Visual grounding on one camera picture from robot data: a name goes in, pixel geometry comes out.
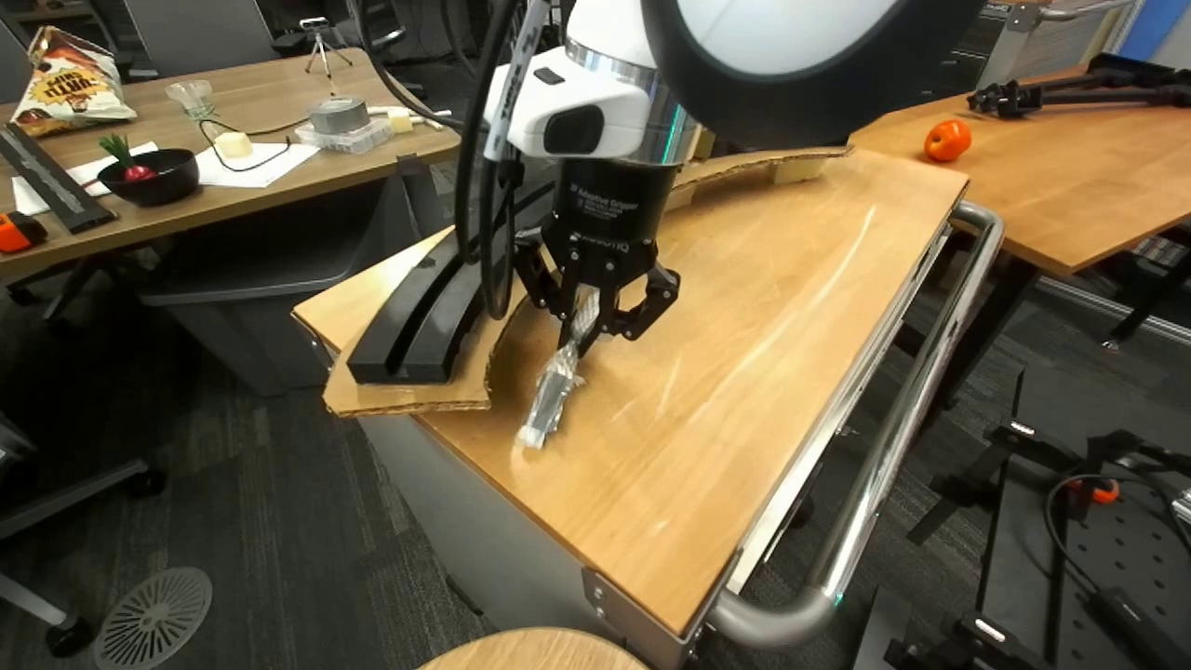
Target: office desk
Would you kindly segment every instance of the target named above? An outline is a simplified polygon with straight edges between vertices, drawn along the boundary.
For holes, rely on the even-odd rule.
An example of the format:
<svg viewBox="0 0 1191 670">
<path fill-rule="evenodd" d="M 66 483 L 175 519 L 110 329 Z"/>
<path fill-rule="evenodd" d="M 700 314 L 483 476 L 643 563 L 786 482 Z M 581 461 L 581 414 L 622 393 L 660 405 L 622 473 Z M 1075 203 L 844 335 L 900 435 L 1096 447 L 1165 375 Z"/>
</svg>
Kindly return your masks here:
<svg viewBox="0 0 1191 670">
<path fill-rule="evenodd" d="M 853 144 L 915 156 L 938 120 L 966 117 L 973 203 L 1004 221 L 1004 268 L 957 350 L 948 384 L 973 373 L 1023 291 L 1045 276 L 1078 276 L 1191 213 L 1191 111 L 1148 103 L 1054 103 L 1029 120 L 969 117 L 969 96 L 890 111 Z"/>
<path fill-rule="evenodd" d="M 365 51 L 348 50 L 355 69 L 337 69 L 337 89 L 344 96 L 360 96 L 368 103 L 394 103 L 386 85 L 376 77 L 374 65 Z M 205 72 L 191 77 L 213 81 L 213 103 L 217 120 L 241 127 L 241 131 L 260 131 L 260 127 L 281 127 L 281 122 L 299 122 L 313 103 L 327 96 L 324 76 L 304 76 L 309 55 L 294 60 L 270 60 L 270 65 L 247 65 L 247 69 L 226 69 L 226 72 Z M 57 133 L 41 137 L 45 153 L 57 156 L 65 168 L 87 163 L 106 156 L 97 137 L 106 133 L 127 133 L 132 144 L 155 143 L 170 148 L 205 148 L 205 137 L 196 127 L 183 117 L 175 100 L 168 100 L 168 85 L 178 77 L 162 77 L 162 81 L 137 81 L 127 85 L 127 103 L 137 111 L 136 122 L 121 127 L 90 127 L 74 133 Z M 106 229 L 66 234 L 50 213 L 41 215 L 50 237 L 45 246 L 19 255 L 19 259 L 0 259 L 0 283 L 16 283 L 28 276 L 38 276 L 45 268 L 142 246 L 152 237 L 168 237 L 178 230 L 208 229 L 208 223 L 226 223 L 250 213 L 266 213 L 275 204 L 351 190 L 360 182 L 379 182 L 392 174 L 394 162 L 437 162 L 453 153 L 458 133 L 445 127 L 416 127 L 415 133 L 404 133 L 374 153 L 318 153 L 304 162 L 299 173 L 283 174 L 270 190 L 231 190 L 231 188 L 205 188 L 200 194 L 162 204 L 162 209 L 137 209 L 121 197 L 106 197 L 106 204 L 121 215 Z M 13 173 L 0 163 L 0 209 L 13 209 Z"/>
<path fill-rule="evenodd" d="M 597 628 L 650 666 L 677 666 L 724 592 L 744 587 L 865 394 L 961 194 L 957 173 L 855 148 L 817 182 L 753 182 L 675 209 L 660 249 L 686 276 L 677 306 L 642 343 L 593 345 L 546 451 L 514 447 L 560 338 L 524 301 L 495 343 L 487 414 L 400 417 L 344 402 L 339 414 L 360 421 L 487 621 Z M 348 358 L 415 265 L 416 255 L 376 265 L 299 306 L 299 322 Z M 886 483 L 900 455 L 874 455 L 865 482 Z"/>
</svg>

